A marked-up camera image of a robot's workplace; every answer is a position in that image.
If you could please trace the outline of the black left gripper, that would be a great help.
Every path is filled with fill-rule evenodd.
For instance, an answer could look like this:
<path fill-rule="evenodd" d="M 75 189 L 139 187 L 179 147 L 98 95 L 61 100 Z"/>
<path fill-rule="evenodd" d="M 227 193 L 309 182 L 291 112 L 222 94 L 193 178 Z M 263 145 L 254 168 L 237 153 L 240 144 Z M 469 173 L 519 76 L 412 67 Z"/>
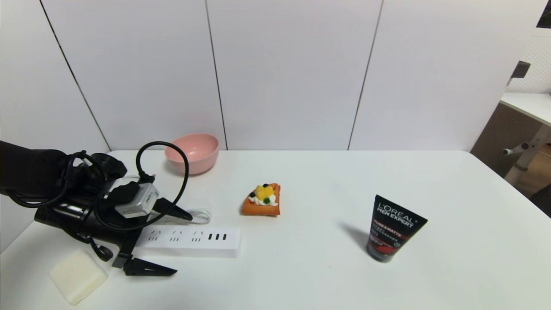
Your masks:
<path fill-rule="evenodd" d="M 116 231 L 96 219 L 95 205 L 60 204 L 39 208 L 36 222 L 59 228 L 73 239 L 91 247 L 102 261 L 114 259 L 112 266 L 123 269 L 126 276 L 170 277 L 177 270 L 134 257 L 133 250 L 141 234 L 135 231 Z M 193 220 L 193 216 L 166 198 L 156 200 L 153 210 L 165 216 Z"/>

